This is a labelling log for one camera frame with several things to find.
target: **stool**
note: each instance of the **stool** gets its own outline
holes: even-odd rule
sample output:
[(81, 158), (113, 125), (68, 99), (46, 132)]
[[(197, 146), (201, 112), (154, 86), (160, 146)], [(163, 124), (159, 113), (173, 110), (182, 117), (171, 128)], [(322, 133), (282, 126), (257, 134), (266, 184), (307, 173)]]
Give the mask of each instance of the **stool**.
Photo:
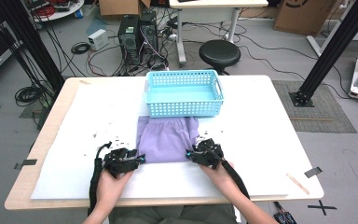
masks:
[(229, 75), (225, 68), (237, 63), (241, 58), (240, 49), (226, 40), (209, 40), (203, 43), (199, 54), (219, 75)]

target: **purple garment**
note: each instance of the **purple garment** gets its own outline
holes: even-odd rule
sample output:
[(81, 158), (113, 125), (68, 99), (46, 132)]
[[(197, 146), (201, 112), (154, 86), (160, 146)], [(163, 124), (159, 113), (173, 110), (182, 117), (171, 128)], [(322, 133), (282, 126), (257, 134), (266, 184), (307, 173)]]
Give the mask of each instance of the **purple garment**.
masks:
[(192, 149), (199, 136), (195, 118), (151, 119), (139, 117), (136, 146), (147, 163), (187, 161), (186, 149)]

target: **white tabletop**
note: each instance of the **white tabletop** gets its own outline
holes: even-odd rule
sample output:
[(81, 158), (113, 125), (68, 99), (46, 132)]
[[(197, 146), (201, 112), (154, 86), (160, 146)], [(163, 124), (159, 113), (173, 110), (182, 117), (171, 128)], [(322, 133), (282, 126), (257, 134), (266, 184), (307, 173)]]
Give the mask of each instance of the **white tabletop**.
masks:
[[(304, 175), (312, 166), (270, 79), (230, 76), (220, 80), (225, 95), (220, 115), (200, 119), (199, 133), (208, 132), (208, 136), (222, 145), (225, 158), (234, 162), (252, 200), (322, 198), (324, 191), (317, 176)], [(76, 95), (71, 93), (75, 99), (47, 155), (41, 155), (43, 167), (37, 164), (33, 171), (33, 167), (21, 171), (32, 172), (28, 174), (31, 180), (24, 183), (26, 177), (20, 174), (22, 181), (18, 179), (10, 192), (7, 209), (87, 207), (96, 147), (109, 138), (114, 140), (112, 137), (118, 137), (128, 148), (134, 146), (136, 118), (147, 114), (142, 99), (145, 78), (70, 78), (65, 83), (75, 84)], [(62, 107), (62, 99), (71, 102), (70, 98), (60, 95), (55, 107)], [(48, 126), (55, 121), (51, 117), (59, 109), (53, 108)], [(95, 133), (99, 137), (90, 140)], [(41, 141), (49, 141), (39, 138), (36, 147)], [(39, 155), (32, 152), (29, 159)], [(196, 164), (176, 162), (141, 165), (117, 205), (226, 202)]]
[(178, 0), (170, 0), (173, 8), (186, 7), (266, 7), (267, 0), (197, 0), (180, 3)]

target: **white desk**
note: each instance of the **white desk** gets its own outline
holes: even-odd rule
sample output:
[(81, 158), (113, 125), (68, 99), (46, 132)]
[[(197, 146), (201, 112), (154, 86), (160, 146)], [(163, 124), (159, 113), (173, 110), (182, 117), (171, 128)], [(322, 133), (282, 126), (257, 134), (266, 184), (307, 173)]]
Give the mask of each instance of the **white desk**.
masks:
[(52, 14), (48, 18), (43, 17), (43, 18), (40, 18), (40, 20), (38, 18), (34, 18), (34, 20), (35, 21), (54, 21), (54, 20), (60, 19), (62, 17), (73, 15), (76, 11), (81, 9), (83, 7), (83, 5), (84, 5), (84, 0), (79, 0), (77, 3), (72, 3), (72, 5), (69, 6), (69, 10), (67, 10), (67, 11), (58, 11), (56, 9), (54, 14)]
[[(204, 135), (208, 131), (222, 144), (226, 159), (234, 162), (252, 200), (322, 198), (324, 191), (317, 176), (306, 178), (304, 175), (312, 166), (270, 79), (266, 76), (220, 79), (225, 94), (220, 115), (200, 119), (199, 132)], [(144, 77), (66, 80), (28, 157), (37, 159), (37, 164), (22, 168), (5, 208), (88, 207), (88, 187), (96, 153), (92, 146), (101, 145), (97, 140), (105, 143), (106, 136), (114, 139), (119, 136), (123, 142), (134, 145), (136, 120), (129, 118), (145, 112), (144, 86)], [(102, 118), (110, 118), (113, 122), (101, 124)], [(127, 128), (120, 132), (110, 128), (120, 125), (127, 125)], [(101, 138), (84, 141), (96, 130)], [(59, 158), (48, 162), (56, 153), (60, 154)], [(50, 168), (51, 164), (55, 166), (52, 169), (56, 172), (46, 174), (44, 163), (49, 163)], [(286, 173), (296, 178), (310, 194), (292, 182)], [(42, 179), (46, 175), (52, 179), (44, 187), (39, 186), (39, 176)], [(35, 186), (39, 189), (39, 197), (55, 196), (31, 199)], [(141, 165), (117, 206), (226, 202), (196, 164), (182, 162)]]
[(179, 55), (179, 65), (186, 63), (185, 49), (182, 40), (182, 22), (216, 22), (229, 21), (228, 41), (233, 42), (237, 18), (241, 7), (266, 7), (269, 3), (266, 0), (197, 0), (179, 3), (177, 0), (170, 0), (170, 6), (178, 8), (178, 29), (176, 46)]

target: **blue basket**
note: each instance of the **blue basket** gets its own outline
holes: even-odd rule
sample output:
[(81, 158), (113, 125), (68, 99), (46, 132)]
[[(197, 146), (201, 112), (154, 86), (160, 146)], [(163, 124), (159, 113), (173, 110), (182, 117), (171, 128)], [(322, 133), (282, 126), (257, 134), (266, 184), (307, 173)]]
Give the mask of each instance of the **blue basket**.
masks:
[(149, 72), (146, 79), (151, 118), (210, 117), (220, 112), (223, 92), (214, 70)]

